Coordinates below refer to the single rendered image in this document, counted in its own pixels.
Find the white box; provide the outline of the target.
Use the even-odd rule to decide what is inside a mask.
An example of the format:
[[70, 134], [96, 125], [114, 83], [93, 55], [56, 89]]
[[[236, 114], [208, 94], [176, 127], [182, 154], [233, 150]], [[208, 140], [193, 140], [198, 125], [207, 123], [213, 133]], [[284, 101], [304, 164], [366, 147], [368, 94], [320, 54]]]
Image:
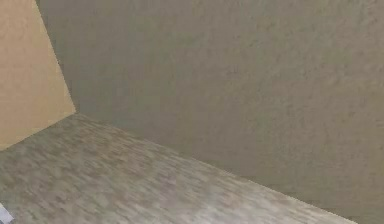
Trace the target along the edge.
[[0, 224], [10, 224], [14, 220], [13, 216], [0, 203]]

